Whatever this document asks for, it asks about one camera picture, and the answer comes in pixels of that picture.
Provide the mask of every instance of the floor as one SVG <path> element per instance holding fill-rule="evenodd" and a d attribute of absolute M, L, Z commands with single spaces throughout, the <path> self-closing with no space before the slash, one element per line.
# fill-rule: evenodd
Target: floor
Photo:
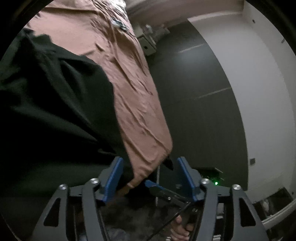
<path fill-rule="evenodd" d="M 247 146 L 230 83 L 209 45 L 190 22 L 171 27 L 147 57 L 173 139 L 172 159 L 193 168 L 216 167 L 223 186 L 248 182 Z M 174 189 L 161 168 L 160 183 Z"/>

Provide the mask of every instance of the wrinkled fabric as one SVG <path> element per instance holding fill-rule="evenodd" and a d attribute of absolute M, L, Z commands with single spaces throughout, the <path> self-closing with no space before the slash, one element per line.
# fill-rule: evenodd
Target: wrinkled fabric
<path fill-rule="evenodd" d="M 103 68 L 113 85 L 116 117 L 133 167 L 129 186 L 137 186 L 171 152 L 172 140 L 146 59 L 124 11 L 104 0 L 55 0 L 27 27 Z"/>

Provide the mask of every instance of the silver screw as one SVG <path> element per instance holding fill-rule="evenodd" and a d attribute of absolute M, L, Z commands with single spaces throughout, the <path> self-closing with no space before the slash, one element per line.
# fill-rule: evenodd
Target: silver screw
<path fill-rule="evenodd" d="M 209 179 L 207 179 L 207 178 L 203 178 L 202 180 L 201 180 L 201 183 L 202 184 L 209 184 L 211 181 L 209 180 Z"/>
<path fill-rule="evenodd" d="M 92 178 L 90 181 L 91 181 L 92 184 L 96 184 L 96 183 L 99 182 L 99 179 L 98 178 Z"/>
<path fill-rule="evenodd" d="M 61 184 L 61 185 L 59 185 L 59 189 L 65 190 L 65 189 L 67 189 L 67 185 L 66 184 Z"/>
<path fill-rule="evenodd" d="M 234 185 L 232 185 L 232 188 L 234 190 L 241 190 L 242 187 L 240 185 L 238 185 L 238 184 L 234 184 Z"/>

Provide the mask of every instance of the white wall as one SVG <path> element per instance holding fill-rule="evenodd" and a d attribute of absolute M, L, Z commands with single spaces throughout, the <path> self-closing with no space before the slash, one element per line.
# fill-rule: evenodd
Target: white wall
<path fill-rule="evenodd" d="M 292 103 L 294 119 L 296 119 L 296 56 L 289 44 L 284 39 L 276 27 L 256 8 L 248 2 L 244 4 L 243 17 L 252 26 L 253 30 L 263 40 L 269 51 L 273 55 L 286 84 Z M 294 178 L 291 183 L 285 183 L 290 192 L 296 197 L 296 165 L 287 166 L 287 170 L 294 172 Z"/>
<path fill-rule="evenodd" d="M 242 11 L 243 0 L 128 0 L 129 20 L 142 25 L 171 26 L 187 18 L 218 11 Z"/>
<path fill-rule="evenodd" d="M 248 195 L 254 202 L 290 183 L 295 124 L 283 75 L 241 14 L 191 21 L 219 60 L 236 97 L 246 133 Z"/>

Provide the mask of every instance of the person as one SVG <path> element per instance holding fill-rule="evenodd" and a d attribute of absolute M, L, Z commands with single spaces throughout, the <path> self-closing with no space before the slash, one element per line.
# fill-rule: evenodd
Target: person
<path fill-rule="evenodd" d="M 171 238 L 173 241 L 186 241 L 189 240 L 190 232 L 193 231 L 193 224 L 189 223 L 184 228 L 182 226 L 182 217 L 179 215 L 171 222 Z"/>

